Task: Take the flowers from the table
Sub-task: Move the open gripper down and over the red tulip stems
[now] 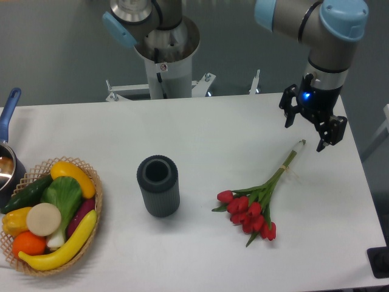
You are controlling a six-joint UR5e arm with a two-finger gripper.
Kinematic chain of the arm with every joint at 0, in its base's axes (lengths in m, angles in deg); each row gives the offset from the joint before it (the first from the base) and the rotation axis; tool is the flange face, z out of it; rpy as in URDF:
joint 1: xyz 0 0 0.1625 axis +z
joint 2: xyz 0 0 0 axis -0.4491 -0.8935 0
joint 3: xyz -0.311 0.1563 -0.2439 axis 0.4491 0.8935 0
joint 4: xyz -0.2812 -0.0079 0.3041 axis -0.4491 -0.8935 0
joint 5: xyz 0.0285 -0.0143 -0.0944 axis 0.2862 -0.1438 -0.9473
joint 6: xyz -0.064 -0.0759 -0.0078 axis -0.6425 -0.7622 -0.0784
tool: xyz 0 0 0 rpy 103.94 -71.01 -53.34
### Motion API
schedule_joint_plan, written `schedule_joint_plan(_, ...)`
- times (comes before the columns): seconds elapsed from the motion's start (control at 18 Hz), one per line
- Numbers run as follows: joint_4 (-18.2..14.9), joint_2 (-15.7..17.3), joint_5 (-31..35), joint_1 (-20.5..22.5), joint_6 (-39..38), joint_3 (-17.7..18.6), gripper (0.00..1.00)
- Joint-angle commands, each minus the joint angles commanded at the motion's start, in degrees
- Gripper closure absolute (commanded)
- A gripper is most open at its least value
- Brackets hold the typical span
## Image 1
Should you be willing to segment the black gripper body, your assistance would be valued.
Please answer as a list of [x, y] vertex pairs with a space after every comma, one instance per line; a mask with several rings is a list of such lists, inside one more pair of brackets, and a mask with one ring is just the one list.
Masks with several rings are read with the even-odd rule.
[[301, 115], [311, 123], [319, 125], [329, 123], [331, 119], [338, 119], [333, 110], [341, 89], [342, 86], [331, 89], [319, 88], [318, 85], [314, 85], [313, 73], [306, 74], [301, 81], [297, 97]]

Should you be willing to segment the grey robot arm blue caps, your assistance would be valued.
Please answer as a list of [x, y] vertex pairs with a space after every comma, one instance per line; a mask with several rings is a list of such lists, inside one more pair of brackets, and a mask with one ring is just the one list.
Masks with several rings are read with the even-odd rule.
[[[280, 108], [287, 127], [297, 114], [310, 121], [322, 151], [343, 138], [347, 119], [333, 113], [368, 19], [364, 1], [257, 1], [255, 21], [309, 46], [300, 85], [284, 90]], [[111, 1], [103, 25], [123, 47], [143, 58], [152, 99], [192, 95], [192, 58], [199, 46], [196, 24], [180, 1]]]

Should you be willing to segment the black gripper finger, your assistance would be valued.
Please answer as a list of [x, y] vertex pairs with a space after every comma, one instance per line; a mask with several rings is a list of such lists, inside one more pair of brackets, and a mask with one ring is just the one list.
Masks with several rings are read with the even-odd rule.
[[298, 105], [293, 105], [292, 100], [294, 97], [297, 97], [298, 87], [296, 84], [288, 86], [281, 96], [279, 103], [279, 108], [284, 111], [284, 116], [286, 118], [285, 127], [289, 128], [293, 125], [295, 115], [299, 113]]
[[316, 151], [321, 152], [327, 146], [339, 143], [343, 139], [347, 123], [348, 119], [345, 116], [330, 116], [324, 121], [319, 121], [315, 117], [313, 124], [320, 136]]

